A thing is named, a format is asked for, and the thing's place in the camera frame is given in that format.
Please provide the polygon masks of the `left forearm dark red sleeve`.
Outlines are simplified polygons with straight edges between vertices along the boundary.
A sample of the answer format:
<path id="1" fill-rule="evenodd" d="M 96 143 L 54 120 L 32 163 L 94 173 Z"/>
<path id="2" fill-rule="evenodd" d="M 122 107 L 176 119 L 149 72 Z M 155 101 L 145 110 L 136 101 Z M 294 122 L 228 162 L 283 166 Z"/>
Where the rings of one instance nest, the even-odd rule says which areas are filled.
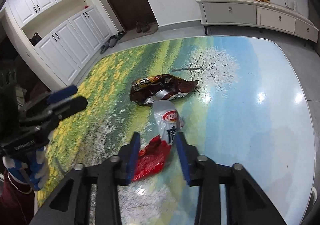
<path id="1" fill-rule="evenodd" d="M 1 224 L 29 224 L 34 216 L 34 191 L 5 170 L 1 194 Z"/>

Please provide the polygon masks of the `left hand blue white glove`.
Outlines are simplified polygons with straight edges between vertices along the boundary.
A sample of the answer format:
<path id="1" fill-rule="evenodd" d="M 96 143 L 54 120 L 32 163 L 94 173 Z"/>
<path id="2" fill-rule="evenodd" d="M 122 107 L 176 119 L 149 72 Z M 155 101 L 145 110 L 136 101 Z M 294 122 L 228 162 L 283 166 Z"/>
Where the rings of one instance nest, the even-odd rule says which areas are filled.
<path id="1" fill-rule="evenodd" d="M 46 147 L 41 147 L 28 152 L 23 161 L 9 156 L 2 157 L 8 179 L 16 189 L 26 194 L 31 190 L 39 191 L 43 188 L 49 177 L 45 154 Z"/>

